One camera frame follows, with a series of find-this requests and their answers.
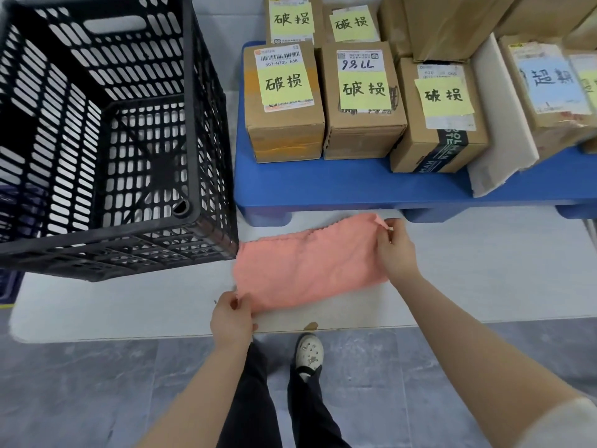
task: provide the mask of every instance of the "pink towel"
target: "pink towel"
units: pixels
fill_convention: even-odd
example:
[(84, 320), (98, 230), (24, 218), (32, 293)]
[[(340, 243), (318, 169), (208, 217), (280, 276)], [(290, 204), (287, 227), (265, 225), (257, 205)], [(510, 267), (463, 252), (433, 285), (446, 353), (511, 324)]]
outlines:
[(320, 301), (387, 281), (376, 254), (376, 214), (323, 229), (265, 237), (240, 245), (233, 275), (254, 312)]

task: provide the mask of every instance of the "white sleeve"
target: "white sleeve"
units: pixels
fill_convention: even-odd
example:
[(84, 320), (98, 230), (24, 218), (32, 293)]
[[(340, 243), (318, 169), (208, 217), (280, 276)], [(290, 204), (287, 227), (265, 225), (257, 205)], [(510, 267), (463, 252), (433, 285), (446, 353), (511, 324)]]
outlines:
[(596, 448), (597, 407), (587, 398), (573, 399), (536, 421), (516, 448)]

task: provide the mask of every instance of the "pant leg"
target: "pant leg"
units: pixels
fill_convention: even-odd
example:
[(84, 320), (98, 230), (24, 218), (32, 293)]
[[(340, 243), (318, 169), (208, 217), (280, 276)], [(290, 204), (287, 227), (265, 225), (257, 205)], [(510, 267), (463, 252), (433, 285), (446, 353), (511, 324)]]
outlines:
[(296, 448), (350, 448), (324, 405), (319, 386), (321, 366), (307, 382), (290, 368), (288, 411), (293, 422)]
[(255, 343), (249, 346), (217, 448), (282, 448), (276, 409), (267, 389), (266, 359)]

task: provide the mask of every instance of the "white shoe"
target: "white shoe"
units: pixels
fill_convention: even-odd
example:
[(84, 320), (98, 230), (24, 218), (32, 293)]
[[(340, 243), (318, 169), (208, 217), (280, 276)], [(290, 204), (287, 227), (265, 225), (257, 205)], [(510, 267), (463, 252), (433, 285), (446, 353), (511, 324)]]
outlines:
[(324, 362), (324, 346), (319, 338), (312, 333), (302, 335), (297, 343), (294, 362), (298, 375), (307, 382)]

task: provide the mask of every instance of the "white wall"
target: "white wall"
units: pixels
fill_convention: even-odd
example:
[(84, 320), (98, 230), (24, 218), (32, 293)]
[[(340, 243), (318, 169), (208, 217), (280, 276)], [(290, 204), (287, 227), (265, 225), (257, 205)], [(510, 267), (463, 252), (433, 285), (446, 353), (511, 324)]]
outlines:
[[(324, 0), (325, 3), (371, 1), (378, 0)], [(193, 4), (222, 86), (238, 90), (243, 44), (265, 40), (263, 0), (193, 0)]]

